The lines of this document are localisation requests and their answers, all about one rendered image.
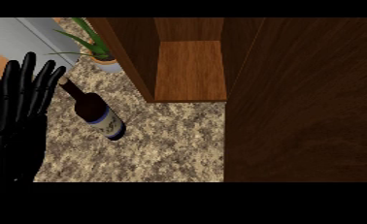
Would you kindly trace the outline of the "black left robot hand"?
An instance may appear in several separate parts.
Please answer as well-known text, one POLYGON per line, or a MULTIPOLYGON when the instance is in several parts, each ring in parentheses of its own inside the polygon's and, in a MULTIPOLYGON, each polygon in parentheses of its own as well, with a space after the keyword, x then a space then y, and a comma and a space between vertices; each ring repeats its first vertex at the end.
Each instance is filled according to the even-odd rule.
POLYGON ((32 182, 46 154, 47 109, 66 67, 49 60, 37 75, 34 67, 29 51, 0 78, 0 185, 32 182))

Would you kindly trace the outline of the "dark wine bottle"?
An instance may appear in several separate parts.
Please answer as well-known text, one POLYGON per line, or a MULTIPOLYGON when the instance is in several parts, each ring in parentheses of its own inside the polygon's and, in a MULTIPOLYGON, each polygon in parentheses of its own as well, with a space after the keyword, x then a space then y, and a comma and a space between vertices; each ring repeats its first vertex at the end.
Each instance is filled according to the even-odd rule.
POLYGON ((75 101, 75 114, 111 141, 117 141, 124 135, 126 124, 102 97, 93 92, 84 93, 66 77, 60 77, 59 86, 75 101))

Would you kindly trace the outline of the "brown wooden cabinet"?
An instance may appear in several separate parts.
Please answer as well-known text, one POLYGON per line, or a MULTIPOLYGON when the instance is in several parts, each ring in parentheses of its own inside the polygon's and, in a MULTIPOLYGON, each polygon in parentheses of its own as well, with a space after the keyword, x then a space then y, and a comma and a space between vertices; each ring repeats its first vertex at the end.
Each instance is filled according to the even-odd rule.
POLYGON ((89 23, 149 103, 223 102, 260 17, 92 17, 89 23))

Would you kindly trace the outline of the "brown wooden cabinet door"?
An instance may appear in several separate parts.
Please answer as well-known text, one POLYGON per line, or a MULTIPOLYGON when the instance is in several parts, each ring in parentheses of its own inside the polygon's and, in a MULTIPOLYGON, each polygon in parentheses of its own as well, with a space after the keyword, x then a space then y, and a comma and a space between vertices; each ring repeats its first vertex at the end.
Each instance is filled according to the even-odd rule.
POLYGON ((367 181, 367 17, 262 21, 225 106, 223 180, 367 181))

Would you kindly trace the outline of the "pale grey appliance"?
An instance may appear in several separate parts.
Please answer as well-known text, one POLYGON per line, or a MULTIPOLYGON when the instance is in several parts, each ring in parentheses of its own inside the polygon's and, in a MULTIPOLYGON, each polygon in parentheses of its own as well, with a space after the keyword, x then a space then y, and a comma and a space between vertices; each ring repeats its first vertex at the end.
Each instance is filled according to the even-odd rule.
POLYGON ((23 55, 32 51, 34 73, 38 73, 49 59, 69 70, 80 48, 59 30, 60 26, 50 17, 0 17, 0 55, 23 62, 23 55))

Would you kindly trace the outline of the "green potted plant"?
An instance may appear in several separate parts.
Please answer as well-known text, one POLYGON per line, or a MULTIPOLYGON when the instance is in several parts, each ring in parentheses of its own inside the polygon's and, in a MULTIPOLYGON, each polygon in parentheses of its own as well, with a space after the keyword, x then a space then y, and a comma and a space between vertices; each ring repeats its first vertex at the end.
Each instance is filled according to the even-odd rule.
POLYGON ((112 52, 108 49, 105 42, 93 28, 90 27, 87 21, 81 17, 74 17, 71 21, 80 27, 80 29, 86 32, 89 40, 83 40, 75 35, 68 33, 66 31, 58 30, 58 33, 71 38, 75 42, 81 44, 86 48, 84 52, 77 52, 75 55, 86 56, 96 67, 105 71, 106 73, 118 73, 123 71, 121 66, 112 56, 112 52))

